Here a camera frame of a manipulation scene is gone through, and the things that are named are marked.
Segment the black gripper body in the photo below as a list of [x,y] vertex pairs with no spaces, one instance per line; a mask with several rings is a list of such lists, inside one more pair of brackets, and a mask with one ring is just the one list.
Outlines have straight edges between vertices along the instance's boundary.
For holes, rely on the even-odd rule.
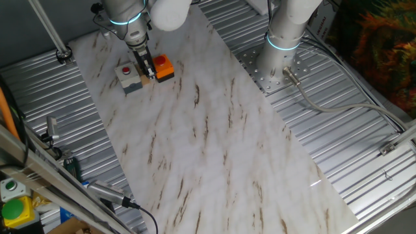
[[147,41],[140,44],[129,45],[129,48],[133,51],[136,61],[139,64],[151,63],[152,57],[147,46]]

